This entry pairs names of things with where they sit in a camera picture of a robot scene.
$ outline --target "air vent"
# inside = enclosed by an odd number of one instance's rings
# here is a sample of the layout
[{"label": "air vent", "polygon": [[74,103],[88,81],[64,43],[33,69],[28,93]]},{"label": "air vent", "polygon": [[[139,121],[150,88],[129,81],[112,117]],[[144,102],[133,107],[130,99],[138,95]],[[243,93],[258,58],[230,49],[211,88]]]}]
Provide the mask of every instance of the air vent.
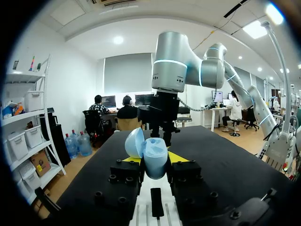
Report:
[{"label": "air vent", "polygon": [[130,2],[130,1],[136,1],[136,0],[100,0],[100,2],[104,6],[110,6],[110,5],[114,5],[114,4],[118,4],[118,3]]}]

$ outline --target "yellow pad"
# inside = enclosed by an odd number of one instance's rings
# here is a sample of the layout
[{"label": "yellow pad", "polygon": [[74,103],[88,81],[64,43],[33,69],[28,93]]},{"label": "yellow pad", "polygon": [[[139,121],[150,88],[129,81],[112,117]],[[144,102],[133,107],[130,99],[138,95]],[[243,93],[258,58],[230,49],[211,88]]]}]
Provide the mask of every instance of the yellow pad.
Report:
[{"label": "yellow pad", "polygon": [[[169,159],[170,159],[171,163],[178,162],[178,161],[182,161],[182,162],[189,161],[189,160],[184,159],[183,157],[180,157],[177,154],[172,153],[170,151],[168,151],[168,155],[169,155]],[[135,159],[132,157],[128,157],[128,158],[124,159],[123,161],[134,161],[134,162],[138,162],[140,164],[141,159]]]},{"label": "yellow pad", "polygon": [[124,159],[123,161],[134,161],[134,162],[138,162],[140,164],[141,159],[135,159],[135,158],[132,158],[132,157],[128,157],[127,159]]},{"label": "yellow pad", "polygon": [[184,159],[183,157],[180,157],[177,154],[172,153],[170,151],[168,151],[168,155],[169,155],[169,159],[170,159],[171,163],[178,162],[178,161],[182,161],[182,162],[189,161],[189,160]]}]

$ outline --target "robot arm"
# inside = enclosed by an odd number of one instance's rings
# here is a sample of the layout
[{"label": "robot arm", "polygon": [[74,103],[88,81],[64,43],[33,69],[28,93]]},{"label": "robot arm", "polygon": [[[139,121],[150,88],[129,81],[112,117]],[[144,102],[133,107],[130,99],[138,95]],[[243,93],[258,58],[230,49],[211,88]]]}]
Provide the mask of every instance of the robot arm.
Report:
[{"label": "robot arm", "polygon": [[220,43],[212,45],[200,59],[191,50],[186,35],[177,32],[164,32],[159,35],[156,50],[156,60],[153,67],[152,87],[157,89],[157,95],[151,101],[150,123],[157,128],[152,132],[153,137],[158,137],[158,128],[161,126],[166,145],[170,145],[171,132],[179,132],[173,126],[177,117],[177,93],[184,91],[185,84],[204,86],[220,89],[224,78],[233,88],[244,109],[251,106],[268,141],[259,152],[258,157],[267,155],[272,162],[279,162],[282,167],[284,162],[291,165],[289,160],[292,154],[289,151],[295,137],[290,137],[286,132],[280,131],[272,113],[264,103],[258,89],[251,86],[248,90],[234,68],[224,60],[227,49]]},{"label": "robot arm", "polygon": [[184,92],[185,84],[219,89],[224,83],[223,57],[227,49],[214,44],[200,59],[190,48],[188,38],[177,32],[159,35],[152,87],[162,92]]}]

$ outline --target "cardboard box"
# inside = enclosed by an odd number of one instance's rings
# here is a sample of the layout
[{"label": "cardboard box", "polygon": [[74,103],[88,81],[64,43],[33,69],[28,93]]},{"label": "cardboard box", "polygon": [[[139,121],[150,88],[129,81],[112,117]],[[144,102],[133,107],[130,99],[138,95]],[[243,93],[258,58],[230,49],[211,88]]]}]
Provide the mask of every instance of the cardboard box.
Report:
[{"label": "cardboard box", "polygon": [[44,150],[39,151],[37,154],[30,157],[30,159],[34,167],[36,168],[39,177],[43,176],[46,172],[48,172],[51,169]]},{"label": "cardboard box", "polygon": [[284,114],[285,114],[285,108],[283,108],[283,107],[281,108],[280,114],[281,114],[281,115],[284,115]]}]

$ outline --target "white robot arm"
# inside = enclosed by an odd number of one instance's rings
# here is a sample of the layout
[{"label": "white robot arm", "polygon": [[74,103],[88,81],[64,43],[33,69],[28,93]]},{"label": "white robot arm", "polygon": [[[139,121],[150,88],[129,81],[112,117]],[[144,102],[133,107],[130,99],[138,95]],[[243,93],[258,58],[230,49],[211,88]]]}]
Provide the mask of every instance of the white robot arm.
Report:
[{"label": "white robot arm", "polygon": [[212,45],[203,59],[200,59],[191,50],[186,35],[164,32],[159,35],[157,42],[152,87],[159,92],[177,95],[178,92],[184,91],[185,84],[220,89],[225,77],[237,94],[242,107],[247,109],[253,106],[254,115],[267,140],[257,156],[262,159],[263,155],[267,155],[270,165],[274,168],[288,170],[297,153],[295,136],[280,131],[255,86],[248,90],[244,88],[237,72],[224,60],[226,53],[227,49],[218,43]]}]

